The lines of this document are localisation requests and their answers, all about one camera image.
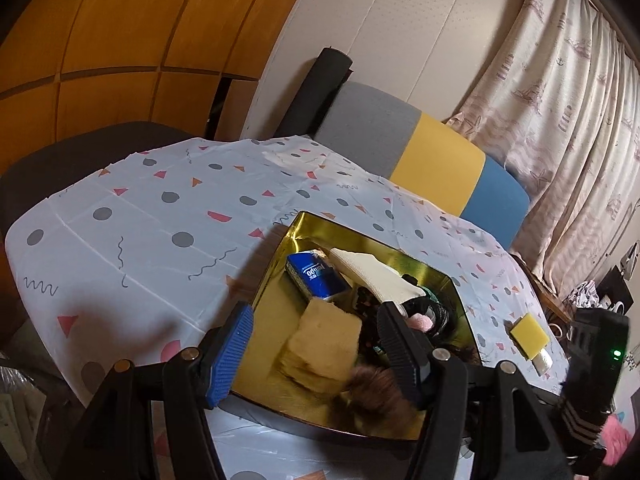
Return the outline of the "white towel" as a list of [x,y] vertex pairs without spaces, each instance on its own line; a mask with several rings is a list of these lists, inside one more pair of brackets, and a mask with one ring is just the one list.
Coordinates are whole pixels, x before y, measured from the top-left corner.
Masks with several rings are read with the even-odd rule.
[[374,255],[332,248],[329,251],[329,260],[338,272],[354,284],[366,288],[380,304],[387,301],[396,304],[405,318],[409,315],[404,303],[426,296],[422,288],[404,280],[401,274]]

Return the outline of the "black beaded hair wig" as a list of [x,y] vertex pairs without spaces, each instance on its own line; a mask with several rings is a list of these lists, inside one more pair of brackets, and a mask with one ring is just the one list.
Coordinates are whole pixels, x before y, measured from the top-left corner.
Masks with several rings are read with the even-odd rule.
[[[449,299],[427,290],[425,297],[405,303],[408,315],[421,313],[434,322],[422,333],[430,344],[442,347],[468,364],[480,364],[469,324]],[[355,313],[361,318],[359,358],[342,393],[344,402],[354,412],[355,426],[363,434],[387,439],[410,439],[418,435],[422,411],[401,393],[390,361],[382,349],[375,315],[380,303],[366,288],[356,292]]]

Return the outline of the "beige knitted cloth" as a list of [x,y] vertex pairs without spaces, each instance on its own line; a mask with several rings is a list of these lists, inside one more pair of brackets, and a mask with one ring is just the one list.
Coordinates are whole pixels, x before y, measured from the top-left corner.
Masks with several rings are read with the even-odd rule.
[[336,396],[352,376],[361,326],[357,315],[312,298],[282,347],[280,372],[318,396]]

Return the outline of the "multicolour striped chair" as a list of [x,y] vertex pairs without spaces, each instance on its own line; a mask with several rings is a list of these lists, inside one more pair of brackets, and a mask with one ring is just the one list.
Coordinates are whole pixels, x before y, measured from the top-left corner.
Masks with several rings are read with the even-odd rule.
[[510,248],[529,207],[518,180],[454,129],[351,74],[351,58],[323,49],[276,135],[309,136]]

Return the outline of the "wooden wardrobe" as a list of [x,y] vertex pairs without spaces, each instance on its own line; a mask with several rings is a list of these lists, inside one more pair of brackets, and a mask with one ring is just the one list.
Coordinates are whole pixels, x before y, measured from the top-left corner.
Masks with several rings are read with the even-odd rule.
[[123,122],[241,136],[296,0],[30,0],[1,34],[1,163]]

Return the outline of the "blue tissue pack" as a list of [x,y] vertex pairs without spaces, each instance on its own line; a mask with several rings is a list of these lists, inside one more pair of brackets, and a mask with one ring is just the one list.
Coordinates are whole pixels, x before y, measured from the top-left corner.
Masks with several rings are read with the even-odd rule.
[[288,255],[285,271],[307,299],[332,301],[352,289],[320,249]]

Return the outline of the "pink dishcloth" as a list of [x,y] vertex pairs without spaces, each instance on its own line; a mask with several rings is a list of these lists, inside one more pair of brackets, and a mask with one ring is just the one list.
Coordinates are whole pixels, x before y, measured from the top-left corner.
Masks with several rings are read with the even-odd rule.
[[427,333],[433,328],[434,322],[427,315],[416,313],[408,318],[407,325],[413,330],[417,330],[421,333]]

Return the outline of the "patterned white tablecloth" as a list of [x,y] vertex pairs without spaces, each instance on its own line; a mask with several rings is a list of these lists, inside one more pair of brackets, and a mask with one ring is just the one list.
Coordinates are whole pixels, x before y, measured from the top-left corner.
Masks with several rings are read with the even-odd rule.
[[82,403],[122,358],[162,362],[201,340],[236,300],[254,294],[283,232],[303,211],[354,229],[447,274],[480,360],[512,360],[558,392],[567,357],[556,341],[538,372],[506,326],[541,315],[525,273],[495,237],[452,204],[459,166],[389,177],[344,153],[290,136],[193,139],[102,162],[46,189],[6,236],[18,291],[44,346]]

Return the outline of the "pink fluffy cushion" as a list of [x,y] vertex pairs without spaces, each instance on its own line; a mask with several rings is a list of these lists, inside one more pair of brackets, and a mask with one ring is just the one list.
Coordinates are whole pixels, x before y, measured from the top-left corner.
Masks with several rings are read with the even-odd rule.
[[606,449],[603,463],[613,467],[623,457],[631,442],[630,432],[623,427],[618,418],[611,414],[602,427],[601,437]]

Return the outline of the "maroon gold gift box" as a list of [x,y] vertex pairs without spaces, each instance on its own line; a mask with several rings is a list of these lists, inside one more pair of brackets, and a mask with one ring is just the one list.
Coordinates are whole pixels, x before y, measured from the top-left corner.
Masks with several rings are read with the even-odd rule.
[[354,283],[332,299],[310,299],[286,270],[288,256],[311,250],[364,252],[434,292],[446,316],[428,334],[464,362],[480,359],[452,279],[403,252],[308,211],[283,235],[254,300],[252,338],[223,410],[311,439],[399,446],[416,440],[423,413],[406,408],[399,422],[372,405],[374,397],[346,385],[359,366],[385,368],[378,345],[378,304]]

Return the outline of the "pile of clothes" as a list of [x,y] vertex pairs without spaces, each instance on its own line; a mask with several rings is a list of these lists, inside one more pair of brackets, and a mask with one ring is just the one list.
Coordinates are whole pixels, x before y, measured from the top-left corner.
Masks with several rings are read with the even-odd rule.
[[563,300],[567,309],[575,311],[577,309],[597,309],[607,308],[598,296],[597,286],[593,280],[578,284]]

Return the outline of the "pink patterned curtain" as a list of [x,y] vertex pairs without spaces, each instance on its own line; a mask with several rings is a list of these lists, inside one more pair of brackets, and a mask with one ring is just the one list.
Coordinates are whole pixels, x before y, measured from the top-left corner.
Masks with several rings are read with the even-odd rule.
[[639,179],[639,73],[589,0],[525,0],[449,119],[529,197],[512,247],[557,295],[597,269]]

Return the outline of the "yellow sponge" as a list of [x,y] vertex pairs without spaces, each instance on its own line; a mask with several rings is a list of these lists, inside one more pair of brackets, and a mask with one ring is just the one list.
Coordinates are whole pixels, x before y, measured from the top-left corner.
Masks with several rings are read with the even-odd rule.
[[511,338],[515,341],[525,356],[526,360],[535,359],[544,350],[550,338],[542,329],[536,316],[526,313],[509,330]]

